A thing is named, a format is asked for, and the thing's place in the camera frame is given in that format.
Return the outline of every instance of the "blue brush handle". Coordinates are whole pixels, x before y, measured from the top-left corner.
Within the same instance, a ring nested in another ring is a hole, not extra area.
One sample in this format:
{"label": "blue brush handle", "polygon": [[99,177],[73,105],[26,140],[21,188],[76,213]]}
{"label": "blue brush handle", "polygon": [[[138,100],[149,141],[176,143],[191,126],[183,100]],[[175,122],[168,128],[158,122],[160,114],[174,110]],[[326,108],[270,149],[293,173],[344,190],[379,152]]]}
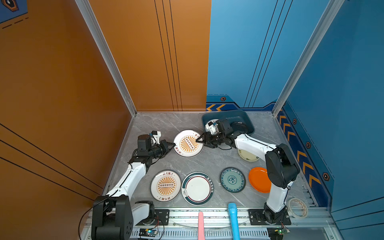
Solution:
{"label": "blue brush handle", "polygon": [[231,202],[228,204],[228,212],[229,212],[229,216],[231,217],[233,240],[240,240],[239,222],[237,221],[236,203]]}

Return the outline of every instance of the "pink stick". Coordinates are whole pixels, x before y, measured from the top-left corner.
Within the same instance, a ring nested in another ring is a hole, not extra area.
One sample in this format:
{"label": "pink stick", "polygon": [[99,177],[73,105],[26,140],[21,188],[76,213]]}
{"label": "pink stick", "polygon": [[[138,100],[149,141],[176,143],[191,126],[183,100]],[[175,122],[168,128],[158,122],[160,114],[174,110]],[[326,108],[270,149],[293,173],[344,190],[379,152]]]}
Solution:
{"label": "pink stick", "polygon": [[205,240],[203,212],[199,212],[199,228],[197,230],[197,240]]}

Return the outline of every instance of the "blue floral patterned plate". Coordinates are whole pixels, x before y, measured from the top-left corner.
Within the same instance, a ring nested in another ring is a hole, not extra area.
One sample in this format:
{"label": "blue floral patterned plate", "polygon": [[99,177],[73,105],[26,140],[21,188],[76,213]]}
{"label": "blue floral patterned plate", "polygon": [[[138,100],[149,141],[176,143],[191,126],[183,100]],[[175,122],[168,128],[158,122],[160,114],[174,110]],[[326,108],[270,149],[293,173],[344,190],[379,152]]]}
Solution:
{"label": "blue floral patterned plate", "polygon": [[237,168],[227,167],[220,174],[220,182],[228,192],[241,192],[245,187],[245,176]]}

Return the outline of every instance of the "yellow arrow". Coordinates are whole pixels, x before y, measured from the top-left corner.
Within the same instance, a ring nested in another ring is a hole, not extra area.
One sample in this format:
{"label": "yellow arrow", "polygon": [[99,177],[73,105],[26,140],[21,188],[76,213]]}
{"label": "yellow arrow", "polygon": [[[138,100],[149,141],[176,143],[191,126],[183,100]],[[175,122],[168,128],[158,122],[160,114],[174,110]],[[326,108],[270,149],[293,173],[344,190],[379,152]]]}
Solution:
{"label": "yellow arrow", "polygon": [[216,108],[217,111],[221,111],[220,108],[224,107],[225,104],[221,105],[220,107]]}
{"label": "yellow arrow", "polygon": [[321,182],[320,182],[319,179],[315,178],[314,176],[312,176],[312,175],[310,174],[310,187],[311,187],[311,188],[312,188],[312,180],[315,180],[316,182],[318,182],[319,184],[321,184]]}
{"label": "yellow arrow", "polygon": [[283,132],[285,133],[285,127],[290,127],[291,125],[289,125],[288,123],[284,123],[283,126],[284,126]]}
{"label": "yellow arrow", "polygon": [[281,125],[281,119],[282,118],[286,118],[286,116],[283,116],[283,115],[280,116],[280,125]]}
{"label": "yellow arrow", "polygon": [[311,165],[309,165],[309,164],[306,163],[306,162],[303,162],[303,173],[304,173],[304,175],[305,175],[305,167],[309,167],[310,169],[313,170],[313,167],[312,167]]}
{"label": "yellow arrow", "polygon": [[301,156],[304,156],[304,157],[307,157],[307,155],[306,155],[305,153],[300,152],[300,151],[297,151],[297,161],[298,161],[298,162],[300,162],[300,160],[299,160],[300,155],[301,155]]}
{"label": "yellow arrow", "polygon": [[207,108],[207,110],[208,110],[208,111],[212,111],[212,110],[211,110],[211,107],[213,107],[213,106],[215,106],[215,105],[216,105],[216,104],[212,104],[211,106],[209,106],[209,107]]}
{"label": "yellow arrow", "polygon": [[290,136],[290,135],[294,135],[294,136],[296,136],[296,134],[295,134],[294,132],[290,132],[290,131],[288,131],[288,136],[287,136],[288,142],[289,142],[289,136]]}

